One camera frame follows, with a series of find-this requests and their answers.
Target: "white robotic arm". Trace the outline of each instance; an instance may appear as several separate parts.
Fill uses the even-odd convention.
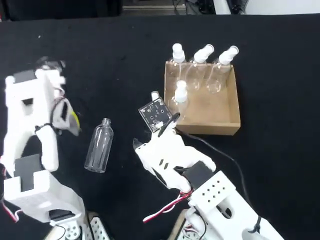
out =
[[[64,98],[65,82],[59,69],[49,66],[5,79],[8,121],[1,163],[12,178],[4,180],[4,199],[42,223],[63,227],[61,239],[86,240],[91,234],[82,198],[51,174],[59,167],[57,131],[69,130],[77,136],[80,130]],[[41,142],[41,154],[22,157],[33,135]]]
[[[190,209],[185,218],[198,233],[193,239],[283,240],[271,224],[259,217],[241,197],[225,174],[216,172],[216,165],[210,157],[194,147],[185,146],[174,127],[172,122],[161,136],[158,130],[148,143],[137,144],[135,139],[133,145],[143,167],[168,189],[190,194]]]

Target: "open cardboard tray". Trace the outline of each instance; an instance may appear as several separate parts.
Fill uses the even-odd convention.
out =
[[[172,67],[166,62],[165,73]],[[174,96],[174,78],[164,76],[164,102]],[[235,71],[232,67],[226,87],[212,94],[204,83],[198,91],[188,92],[189,106],[177,128],[189,134],[234,135],[241,126]]]

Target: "black table surface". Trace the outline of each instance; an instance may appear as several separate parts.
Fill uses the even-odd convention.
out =
[[[82,132],[59,139],[64,185],[99,213],[117,240],[164,240],[186,202],[147,224],[142,219],[177,196],[144,170],[132,140],[150,134],[138,108],[150,92],[164,91],[165,60],[172,44],[188,58],[213,44],[212,61],[230,45],[241,128],[234,136],[204,136],[233,156],[245,175],[254,209],[285,239],[316,239],[320,233],[320,15],[163,16],[42,20],[0,23],[0,79],[35,66],[42,56],[66,61],[67,97]],[[0,82],[0,139],[7,129],[5,84]],[[84,169],[89,142],[105,117],[114,139],[104,174]],[[203,144],[186,144],[212,157],[242,194],[235,165]],[[39,149],[36,142],[26,152]],[[0,211],[1,239],[42,239],[50,227],[27,216],[17,224]]]

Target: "clear plastic bottle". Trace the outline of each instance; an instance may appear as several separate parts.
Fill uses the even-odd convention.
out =
[[[96,173],[104,173],[106,171],[113,138],[114,131],[111,128],[111,121],[108,118],[104,118],[102,123],[95,128],[92,135],[84,163],[85,169]]]
[[[170,79],[170,84],[175,86],[178,81],[184,78],[184,67],[186,63],[185,52],[180,43],[172,46],[172,58],[169,59],[171,65],[167,67],[166,77]]]
[[[190,59],[188,68],[185,71],[185,82],[189,91],[199,90],[207,70],[206,60],[214,50],[214,46],[207,44]]]
[[[180,113],[178,122],[183,121],[185,119],[188,105],[189,102],[187,84],[185,81],[180,80],[176,83],[176,90],[174,92],[174,96],[168,104],[168,107],[172,114]]]
[[[231,46],[213,61],[212,67],[205,74],[206,88],[210,93],[218,93],[226,86],[231,71],[231,61],[238,53],[239,49]]]

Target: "circuit board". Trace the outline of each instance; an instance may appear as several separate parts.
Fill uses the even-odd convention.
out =
[[[139,113],[152,133],[160,129],[159,123],[167,123],[172,114],[161,97],[139,108]]]

